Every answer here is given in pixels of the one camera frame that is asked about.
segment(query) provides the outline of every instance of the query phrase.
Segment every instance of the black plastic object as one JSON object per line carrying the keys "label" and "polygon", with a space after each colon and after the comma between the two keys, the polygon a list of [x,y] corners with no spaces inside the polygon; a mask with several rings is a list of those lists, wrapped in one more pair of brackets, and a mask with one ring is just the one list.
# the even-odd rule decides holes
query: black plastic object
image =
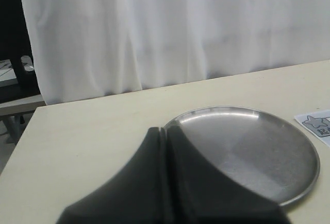
{"label": "black plastic object", "polygon": [[65,209],[58,224],[289,224],[270,200],[219,172],[179,127],[149,129],[108,183]]}
{"label": "black plastic object", "polygon": [[172,223],[165,131],[149,129],[127,165],[108,183],[65,209],[60,224]]}

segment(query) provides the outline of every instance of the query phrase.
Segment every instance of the sticker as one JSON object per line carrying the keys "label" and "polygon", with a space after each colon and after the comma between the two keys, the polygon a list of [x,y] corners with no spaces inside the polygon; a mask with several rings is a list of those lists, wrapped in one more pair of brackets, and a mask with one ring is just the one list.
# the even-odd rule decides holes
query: sticker
{"label": "sticker", "polygon": [[294,118],[330,147],[330,110],[297,115]]}

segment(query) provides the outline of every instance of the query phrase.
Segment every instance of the round stainless steel plate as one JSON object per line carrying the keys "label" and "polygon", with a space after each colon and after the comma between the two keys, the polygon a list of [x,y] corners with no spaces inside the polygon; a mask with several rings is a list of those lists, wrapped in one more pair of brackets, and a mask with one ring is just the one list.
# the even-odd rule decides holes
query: round stainless steel plate
{"label": "round stainless steel plate", "polygon": [[305,196],[320,172],[310,140],[268,113],[241,107],[210,107],[171,120],[221,172],[250,190],[288,205]]}

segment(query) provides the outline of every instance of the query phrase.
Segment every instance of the black object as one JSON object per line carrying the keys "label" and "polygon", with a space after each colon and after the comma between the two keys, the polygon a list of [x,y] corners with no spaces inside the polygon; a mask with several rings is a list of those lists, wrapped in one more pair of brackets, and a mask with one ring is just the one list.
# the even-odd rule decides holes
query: black object
{"label": "black object", "polygon": [[65,209],[58,224],[289,224],[277,203],[212,166],[179,127],[149,129],[108,183]]}
{"label": "black object", "polygon": [[33,62],[21,0],[0,0],[0,60],[10,59],[18,84],[0,87],[0,103],[40,94],[36,73],[24,69],[21,57]]}

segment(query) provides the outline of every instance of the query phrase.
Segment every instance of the gray star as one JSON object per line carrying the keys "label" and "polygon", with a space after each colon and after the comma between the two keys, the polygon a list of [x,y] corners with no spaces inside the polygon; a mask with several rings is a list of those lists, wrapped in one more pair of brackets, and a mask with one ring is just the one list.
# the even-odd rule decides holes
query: gray star
{"label": "gray star", "polygon": [[312,116],[307,116],[307,119],[308,120],[304,121],[304,123],[308,125],[313,125],[313,127],[316,129],[321,126],[327,126],[327,124],[323,122],[323,118],[314,118]]}

